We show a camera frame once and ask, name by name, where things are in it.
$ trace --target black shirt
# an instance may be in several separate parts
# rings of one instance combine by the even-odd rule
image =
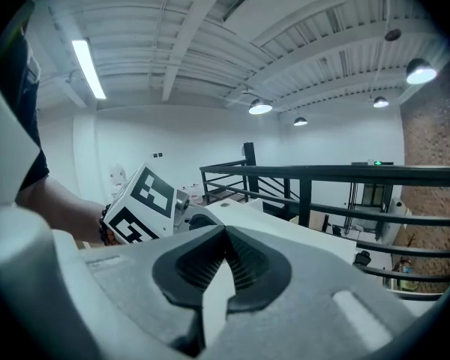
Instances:
[[[21,28],[9,38],[0,55],[0,90],[19,123],[40,148],[20,188],[24,189],[47,176],[49,170],[38,135],[36,106],[39,82],[29,67],[32,52]]]

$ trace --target wristband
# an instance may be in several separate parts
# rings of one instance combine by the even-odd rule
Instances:
[[[108,208],[110,208],[110,204],[105,207],[102,211],[102,215],[100,217],[100,239],[105,245],[120,245],[121,243],[117,241],[113,232],[108,229],[107,225],[104,223],[105,215],[108,212]]]

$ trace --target handrail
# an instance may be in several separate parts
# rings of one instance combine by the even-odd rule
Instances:
[[[230,161],[229,163],[213,164],[209,167],[234,167],[235,165],[242,165],[246,163],[247,163],[246,160],[237,160],[237,161]]]
[[[412,300],[414,302],[436,302],[442,296],[442,293],[414,293],[392,289],[390,289],[389,292],[393,293],[399,299]]]
[[[212,187],[222,188],[225,190],[234,190],[239,194],[245,194],[251,197],[256,197],[263,200],[273,201],[276,203],[284,204],[287,206],[294,206],[295,209],[298,209],[300,206],[300,202],[294,199],[283,199],[281,197],[266,196],[258,192],[252,192],[250,190],[240,190],[238,188],[230,188],[226,185],[215,184],[210,181],[204,181],[205,184],[211,185]],[[358,211],[356,209],[347,209],[340,207],[333,207],[330,205],[322,205],[322,204],[310,204],[310,210],[316,212],[330,213],[333,215],[340,216],[351,216],[353,218],[360,218],[364,220],[372,220],[372,221],[385,221],[388,223],[396,223],[396,224],[410,224],[410,225],[429,225],[429,226],[442,226],[442,227],[450,227],[450,217],[437,217],[437,216],[416,216],[416,215],[396,215],[396,214],[388,214],[388,213],[378,213],[378,212],[368,212],[368,211]]]
[[[246,197],[268,200],[285,205],[287,214],[290,212],[299,215],[299,225],[308,226],[310,211],[323,212],[333,215],[347,216],[379,222],[396,224],[415,224],[428,226],[450,227],[450,217],[436,217],[425,215],[399,215],[381,212],[370,212],[365,210],[348,209],[330,205],[314,204],[311,202],[313,181],[324,182],[350,182],[350,183],[371,183],[384,185],[405,185],[424,187],[450,187],[450,166],[256,166],[252,146],[252,158],[248,158],[242,166],[217,165],[204,166],[200,168],[205,188],[207,185],[224,190],[232,191],[236,194],[244,194]],[[247,180],[256,184],[250,190],[244,186],[244,190],[222,184],[215,184],[216,179],[206,180],[205,173],[220,173],[224,175],[242,176],[243,182]],[[263,178],[269,178],[277,183],[279,187],[267,182]],[[291,199],[294,193],[290,190],[290,179],[300,181],[299,200]],[[259,187],[262,182],[277,191],[284,197],[279,197],[268,190]],[[450,258],[450,250],[428,250],[424,248],[399,247],[373,242],[358,241],[357,248],[369,251],[383,252],[387,254],[400,255],[404,257],[438,257]],[[427,282],[450,282],[450,274],[430,276],[416,273],[403,273],[398,271],[387,271],[363,265],[355,265],[364,273],[380,276],[383,278],[394,278],[408,281]],[[406,300],[434,301],[441,295],[409,295],[395,292],[398,297]]]
[[[212,187],[222,188],[222,189],[226,189],[228,191],[234,191],[237,194],[244,194],[244,195],[248,195],[251,197],[257,197],[259,199],[268,200],[268,201],[275,201],[276,203],[281,203],[281,204],[285,204],[285,205],[289,205],[289,206],[297,206],[299,204],[299,202],[297,200],[282,199],[281,197],[276,197],[276,196],[266,196],[266,195],[262,195],[261,193],[258,193],[258,192],[252,192],[251,190],[242,190],[242,189],[238,189],[238,188],[231,188],[231,187],[228,187],[227,185],[215,184],[215,183],[211,183],[210,181],[204,181],[204,183],[206,185],[211,185]]]
[[[263,178],[260,178],[260,177],[259,177],[259,178],[258,178],[258,181],[259,181],[259,182],[262,182],[263,184],[267,184],[270,188],[275,189],[279,194],[285,194],[285,191],[277,189],[276,187],[274,187],[273,185],[271,185],[271,184],[268,183],[267,181],[263,180]]]
[[[356,242],[357,248],[369,249],[376,252],[384,252],[386,254],[417,257],[450,257],[450,250],[399,247],[397,245],[384,245],[368,241],[355,240],[351,238],[344,239],[353,240],[354,242]]]
[[[369,275],[380,276],[382,278],[392,278],[408,281],[428,281],[431,283],[450,283],[450,274],[432,276],[429,274],[386,271],[385,269],[372,268],[360,264],[354,264],[354,266]]]
[[[204,173],[425,187],[450,187],[450,166],[203,166]]]
[[[398,214],[359,211],[357,209],[348,209],[314,203],[310,204],[310,209],[312,211],[331,213],[333,215],[351,216],[352,218],[364,220],[385,221],[387,223],[450,227],[450,217],[417,216],[414,214],[402,216]]]
[[[232,185],[237,185],[243,183],[243,180],[237,181],[236,183],[228,184],[227,187],[232,187]]]
[[[208,181],[209,182],[216,182],[217,180],[227,179],[227,178],[232,177],[232,176],[236,176],[236,175],[225,175],[225,176],[220,176],[220,177],[216,177],[216,178],[209,178]]]

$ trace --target ceiling beam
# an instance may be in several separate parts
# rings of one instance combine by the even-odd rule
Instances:
[[[440,36],[434,25],[423,19],[392,20],[389,26],[390,28],[401,29],[402,36],[408,34]],[[327,53],[337,53],[341,50],[366,42],[379,41],[383,39],[385,29],[385,22],[361,25],[359,27],[347,29],[346,31],[331,34],[327,37],[322,37],[313,43],[298,48],[296,51],[288,53],[284,57],[279,58],[277,61],[263,68],[260,72],[255,73],[242,85],[239,85],[231,91],[226,96],[226,99],[229,101],[227,106],[230,107],[236,101],[240,101],[239,99],[242,96],[242,90],[245,88],[258,88],[267,79],[281,74],[286,69],[291,68],[298,63],[309,62]]]
[[[339,7],[345,4],[347,0],[318,0],[305,5],[303,8],[296,10],[289,16],[276,22],[261,35],[253,40],[253,43],[259,47],[263,47],[269,41],[272,41],[287,29],[300,23],[302,20],[308,19],[312,16],[325,12],[328,9]]]
[[[48,5],[38,2],[27,28],[26,38],[31,45],[38,64],[44,72],[42,73],[43,77],[56,76],[58,74],[58,77],[52,78],[52,84],[56,84],[79,108],[87,108],[86,101],[63,77],[70,74],[70,72],[76,71],[77,67],[68,58],[67,52],[64,52],[60,46],[54,45],[64,44],[65,47],[71,48],[71,40],[64,38],[60,26],[54,22],[52,12],[53,10],[49,9]],[[74,30],[70,32],[76,35],[76,37],[72,38],[82,38],[76,25],[68,25],[67,28],[72,26]]]
[[[187,16],[183,24],[181,25],[180,32],[177,36],[177,41],[173,45],[172,54],[169,60],[173,64],[180,65],[185,53],[188,50],[198,28],[206,18],[209,11],[215,5],[217,0],[195,0],[188,11]],[[179,67],[167,67],[165,73],[165,80],[163,81],[163,95],[162,101],[167,101],[172,91],[173,83],[179,72]]]
[[[85,103],[85,101],[75,92],[75,90],[71,87],[69,82],[66,82],[65,79],[57,77],[55,79],[55,83],[57,86],[61,88],[61,90],[68,96],[70,100],[72,100],[79,108],[88,108],[89,106]]]
[[[384,96],[391,105],[398,105],[398,97],[403,93],[400,88],[387,88],[380,89],[379,91],[373,91],[375,95]],[[369,92],[359,92],[354,94],[346,94],[340,97],[331,97],[326,100],[315,103],[307,103],[304,106],[300,106],[294,109],[285,109],[280,112],[281,118],[295,118],[297,115],[305,116],[306,118],[310,114],[330,114],[337,115],[337,110],[363,110],[371,107],[371,103],[368,101],[370,97]]]
[[[274,110],[279,110],[281,107],[291,105],[297,101],[312,101],[316,96],[323,95],[324,93],[334,91],[336,89],[344,89],[350,86],[360,86],[366,83],[372,83],[374,81],[377,72],[360,73],[344,77],[341,79],[335,79],[323,84],[315,85],[309,89],[304,89],[288,96],[282,97],[273,102]],[[393,83],[399,80],[403,80],[405,77],[405,70],[398,68],[394,70],[381,70],[379,74],[381,83]]]

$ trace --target white cube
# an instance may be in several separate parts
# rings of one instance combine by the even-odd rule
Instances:
[[[117,193],[104,222],[124,244],[171,236],[176,194],[144,163]]]

